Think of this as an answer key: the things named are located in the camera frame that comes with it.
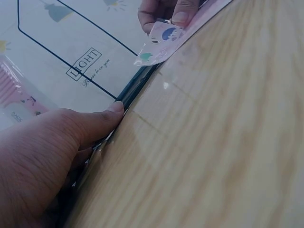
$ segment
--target clear plastic film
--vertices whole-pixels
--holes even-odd
[[[9,58],[0,55],[0,130],[54,108]]]
[[[134,64],[137,66],[151,66],[166,61],[200,27],[206,24],[231,1],[204,0],[199,11],[186,28],[180,28],[161,21],[155,22],[148,36],[148,41],[144,44]]]

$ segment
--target wooden table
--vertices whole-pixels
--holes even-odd
[[[66,227],[304,227],[304,1],[234,0],[150,79]]]

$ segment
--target plastic sheet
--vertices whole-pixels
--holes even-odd
[[[0,130],[56,108],[21,74],[6,56],[0,55]]]

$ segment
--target printed illustration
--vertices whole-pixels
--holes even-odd
[[[8,46],[10,45],[10,42],[7,42],[6,40],[0,40],[0,54],[3,54],[6,50],[10,50]]]
[[[153,44],[159,44],[159,43],[160,43],[159,40],[156,39],[156,37],[151,37],[151,39],[152,39],[151,42],[152,42]]]
[[[163,33],[162,33],[162,39],[163,40],[171,40],[171,41],[175,41],[178,37],[177,34],[177,29],[176,28],[169,28],[166,29]]]
[[[124,7],[127,6],[124,4],[124,0],[104,0],[104,3],[108,7],[106,11],[113,9],[117,11],[118,9],[125,11]]]
[[[48,10],[49,16],[55,22],[60,22],[73,13],[73,11],[66,6],[56,6],[55,4],[47,4],[42,0],[40,1],[44,4],[44,8]]]
[[[140,55],[140,58],[145,61],[145,62],[148,62],[150,57],[153,56],[150,52],[148,53],[143,53]]]

